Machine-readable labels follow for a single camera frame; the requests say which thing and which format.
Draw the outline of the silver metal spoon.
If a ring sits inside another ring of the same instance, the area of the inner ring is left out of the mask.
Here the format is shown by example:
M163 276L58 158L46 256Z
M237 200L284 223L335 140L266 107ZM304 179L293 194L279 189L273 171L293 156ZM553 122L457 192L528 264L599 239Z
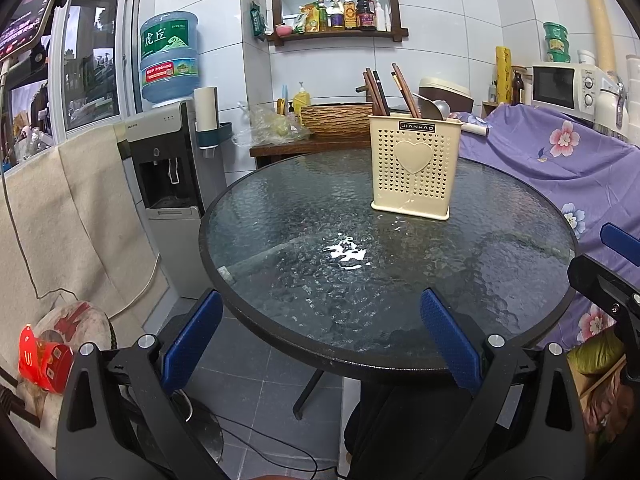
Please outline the silver metal spoon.
M449 104L444 100L430 100L425 96L416 96L420 103L421 117L424 119L446 120L451 113Z

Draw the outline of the brown wooden chopstick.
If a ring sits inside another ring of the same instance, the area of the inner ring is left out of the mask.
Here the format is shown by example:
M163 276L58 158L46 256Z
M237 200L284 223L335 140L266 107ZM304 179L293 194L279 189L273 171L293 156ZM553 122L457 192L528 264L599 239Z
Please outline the brown wooden chopstick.
M378 87L375 84L370 68L366 68L363 72L363 80L371 97L373 114L375 114L375 116L385 116L380 101L378 100Z
M376 116L390 116L390 110L388 109L386 99L382 97L378 81L376 80L375 76L372 73L372 70L370 70L369 67L367 67L364 71L363 78L366 82L372 99L373 114L375 114Z

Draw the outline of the brown chopstick pair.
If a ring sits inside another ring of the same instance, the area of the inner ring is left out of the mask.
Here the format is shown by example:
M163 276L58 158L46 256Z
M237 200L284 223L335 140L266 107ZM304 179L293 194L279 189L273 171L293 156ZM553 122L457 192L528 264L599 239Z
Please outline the brown chopstick pair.
M420 118L420 110L416 108L416 103L413 101L413 96L405 81L400 78L396 72L391 72L390 74L392 75L393 81L395 81L395 84L408 107L410 116L412 118Z

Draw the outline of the purple floral cloth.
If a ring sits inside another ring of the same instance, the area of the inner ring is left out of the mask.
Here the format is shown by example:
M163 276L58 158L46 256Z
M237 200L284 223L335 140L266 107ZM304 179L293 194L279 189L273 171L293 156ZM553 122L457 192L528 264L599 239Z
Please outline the purple floral cloth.
M461 130L450 217L419 266L421 284L486 333L523 346L583 344L608 318L568 284L570 259L585 254L639 281L600 240L608 222L639 231L638 148L526 105L454 119L490 131Z

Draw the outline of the stool with cushion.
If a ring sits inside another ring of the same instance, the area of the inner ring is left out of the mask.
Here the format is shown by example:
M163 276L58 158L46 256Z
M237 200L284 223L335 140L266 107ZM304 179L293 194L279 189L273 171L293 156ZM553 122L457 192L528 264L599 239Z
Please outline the stool with cushion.
M116 346L106 313L88 301L61 304L34 324L19 310L1 310L1 388L37 419L28 422L11 414L10 421L49 470L54 468L67 379L76 353L87 342L100 350Z

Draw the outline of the white kettle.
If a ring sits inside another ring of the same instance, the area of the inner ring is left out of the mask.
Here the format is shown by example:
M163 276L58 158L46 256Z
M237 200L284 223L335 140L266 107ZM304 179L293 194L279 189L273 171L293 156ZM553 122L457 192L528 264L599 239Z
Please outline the white kettle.
M606 136L624 136L628 126L627 93L617 76L602 77L596 99L594 128Z

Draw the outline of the round glass table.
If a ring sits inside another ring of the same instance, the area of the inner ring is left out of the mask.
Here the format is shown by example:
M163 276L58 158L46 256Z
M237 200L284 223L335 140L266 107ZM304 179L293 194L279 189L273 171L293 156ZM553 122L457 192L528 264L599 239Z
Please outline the round glass table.
M450 382L420 317L434 289L485 334L540 341L573 300L576 237L548 198L472 160L445 221L375 210L371 155L281 160L234 182L200 227L206 272L256 336L317 370L372 382Z

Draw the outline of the beige cloth cover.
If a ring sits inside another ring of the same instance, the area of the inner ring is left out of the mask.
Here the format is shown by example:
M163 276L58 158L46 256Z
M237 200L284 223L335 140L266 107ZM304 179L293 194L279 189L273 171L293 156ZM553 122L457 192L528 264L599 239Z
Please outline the beige cloth cover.
M49 148L1 185L1 354L56 300L87 300L129 346L168 284L126 180L112 125Z

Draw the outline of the white microwave oven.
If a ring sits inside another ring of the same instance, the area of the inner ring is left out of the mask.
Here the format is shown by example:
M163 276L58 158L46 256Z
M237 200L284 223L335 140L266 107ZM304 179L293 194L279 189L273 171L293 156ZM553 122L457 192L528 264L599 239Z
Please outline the white microwave oven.
M534 64L532 71L533 106L590 122L596 118L600 93L617 90L615 80L592 64L543 62Z

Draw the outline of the water dispenser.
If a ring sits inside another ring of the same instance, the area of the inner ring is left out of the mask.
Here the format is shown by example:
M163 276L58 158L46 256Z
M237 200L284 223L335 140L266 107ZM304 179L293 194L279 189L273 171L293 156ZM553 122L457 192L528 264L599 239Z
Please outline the water dispenser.
M210 286L198 246L206 208L227 187L219 145L200 150L194 103L184 99L125 122L134 173L160 260L179 296Z

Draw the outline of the tall beige roll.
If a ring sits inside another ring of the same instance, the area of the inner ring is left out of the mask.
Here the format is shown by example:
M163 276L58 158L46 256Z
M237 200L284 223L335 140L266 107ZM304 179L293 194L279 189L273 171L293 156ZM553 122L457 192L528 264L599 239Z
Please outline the tall beige roll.
M587 0L597 47L597 62L601 70L616 73L614 41L608 10L604 0Z

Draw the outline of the cream plastic utensil holder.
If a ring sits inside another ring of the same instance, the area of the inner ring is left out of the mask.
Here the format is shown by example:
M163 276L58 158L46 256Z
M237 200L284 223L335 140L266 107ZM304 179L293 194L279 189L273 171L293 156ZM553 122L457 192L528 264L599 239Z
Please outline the cream plastic utensil holder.
M406 114L369 117L372 194L378 211L446 221L462 122Z

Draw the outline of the brown glass bottle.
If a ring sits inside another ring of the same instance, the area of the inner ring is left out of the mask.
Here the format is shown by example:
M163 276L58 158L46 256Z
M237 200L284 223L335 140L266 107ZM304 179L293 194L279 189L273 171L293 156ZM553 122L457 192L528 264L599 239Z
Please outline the brown glass bottle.
M512 101L513 106L522 104L525 96L525 84L522 73L519 70L514 70L512 79Z

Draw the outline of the green stacked bowls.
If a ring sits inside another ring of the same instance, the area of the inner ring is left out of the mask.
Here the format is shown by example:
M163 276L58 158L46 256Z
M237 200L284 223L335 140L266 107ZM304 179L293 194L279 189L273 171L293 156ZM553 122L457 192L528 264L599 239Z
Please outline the green stacked bowls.
M570 43L563 25L544 22L544 58L548 62L570 62Z

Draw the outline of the teal cup holder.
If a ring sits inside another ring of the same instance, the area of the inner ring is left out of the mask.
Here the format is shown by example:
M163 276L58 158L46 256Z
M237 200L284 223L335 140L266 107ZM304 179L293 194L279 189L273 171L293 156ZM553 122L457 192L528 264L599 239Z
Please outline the teal cup holder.
M200 150L212 150L216 146L230 140L233 136L232 123L221 122L215 129L196 130L196 143Z

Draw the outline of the yellow wrap roll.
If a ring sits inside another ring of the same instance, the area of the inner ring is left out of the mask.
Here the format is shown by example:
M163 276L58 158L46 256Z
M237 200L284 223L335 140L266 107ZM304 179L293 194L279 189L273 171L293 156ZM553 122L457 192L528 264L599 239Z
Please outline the yellow wrap roll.
M496 47L496 89L499 104L512 103L512 58L507 47Z

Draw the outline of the clear plastic bag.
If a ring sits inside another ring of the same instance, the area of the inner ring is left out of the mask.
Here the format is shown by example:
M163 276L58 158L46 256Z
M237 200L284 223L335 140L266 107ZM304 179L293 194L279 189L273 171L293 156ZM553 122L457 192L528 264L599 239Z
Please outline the clear plastic bag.
M263 105L240 103L241 128L235 129L232 142L240 148L259 148L266 145L288 145L311 138L311 131L292 115L280 115Z

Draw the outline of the wooden sink counter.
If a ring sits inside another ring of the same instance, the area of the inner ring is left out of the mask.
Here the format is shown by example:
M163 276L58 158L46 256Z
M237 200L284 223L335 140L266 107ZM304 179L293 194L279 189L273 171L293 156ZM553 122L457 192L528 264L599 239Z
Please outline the wooden sink counter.
M280 162L280 160L314 153L330 151L360 150L370 148L370 141L356 140L316 140L309 139L288 144L267 144L250 148L250 156L255 159L256 168Z

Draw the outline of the white paper cup stack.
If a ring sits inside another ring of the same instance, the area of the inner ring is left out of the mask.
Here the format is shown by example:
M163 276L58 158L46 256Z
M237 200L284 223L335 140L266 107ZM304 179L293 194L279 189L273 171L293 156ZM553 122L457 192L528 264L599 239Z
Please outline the white paper cup stack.
M217 88L201 87L194 90L195 125L198 132L218 128Z

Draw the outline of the woven basin sink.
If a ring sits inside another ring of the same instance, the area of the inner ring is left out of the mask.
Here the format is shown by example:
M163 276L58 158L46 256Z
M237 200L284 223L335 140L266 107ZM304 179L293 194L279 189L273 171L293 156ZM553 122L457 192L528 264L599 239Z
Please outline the woven basin sink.
M300 120L317 140L361 140L369 136L371 113L370 103L311 105L300 110Z

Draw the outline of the yellow soap bottle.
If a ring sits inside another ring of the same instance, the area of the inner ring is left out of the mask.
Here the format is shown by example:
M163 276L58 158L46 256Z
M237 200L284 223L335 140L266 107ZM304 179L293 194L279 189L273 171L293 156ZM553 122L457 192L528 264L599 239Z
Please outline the yellow soap bottle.
M294 110L294 115L297 121L302 124L302 110L308 107L311 104L311 97L309 92L305 89L303 81L299 83L299 89L292 99L292 105Z

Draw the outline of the blue water jug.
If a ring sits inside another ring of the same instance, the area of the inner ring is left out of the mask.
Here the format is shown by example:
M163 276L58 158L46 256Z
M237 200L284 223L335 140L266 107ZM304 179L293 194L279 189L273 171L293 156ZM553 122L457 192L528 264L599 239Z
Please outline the blue water jug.
M200 86L195 14L161 13L141 25L140 84L142 99L153 105L190 98Z

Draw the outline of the green hanging packet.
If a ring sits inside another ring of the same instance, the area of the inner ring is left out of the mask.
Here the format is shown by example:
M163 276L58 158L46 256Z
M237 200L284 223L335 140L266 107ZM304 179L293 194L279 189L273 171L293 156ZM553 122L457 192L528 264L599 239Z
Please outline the green hanging packet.
M253 37L264 41L266 38L266 23L262 15L262 10L257 2L250 3L250 26L252 26Z

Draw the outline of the dark soy sauce bottle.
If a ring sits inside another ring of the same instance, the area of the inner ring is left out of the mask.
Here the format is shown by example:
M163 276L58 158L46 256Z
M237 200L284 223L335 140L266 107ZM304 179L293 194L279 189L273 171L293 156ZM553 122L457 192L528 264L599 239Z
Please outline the dark soy sauce bottle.
M362 30L375 30L375 13L371 0L356 0L358 27Z

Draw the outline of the window with frame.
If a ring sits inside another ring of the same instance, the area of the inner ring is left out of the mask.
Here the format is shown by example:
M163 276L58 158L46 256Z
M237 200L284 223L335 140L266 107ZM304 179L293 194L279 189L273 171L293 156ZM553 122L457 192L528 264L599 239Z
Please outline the window with frame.
M140 0L66 0L53 14L48 89L54 140L142 111Z

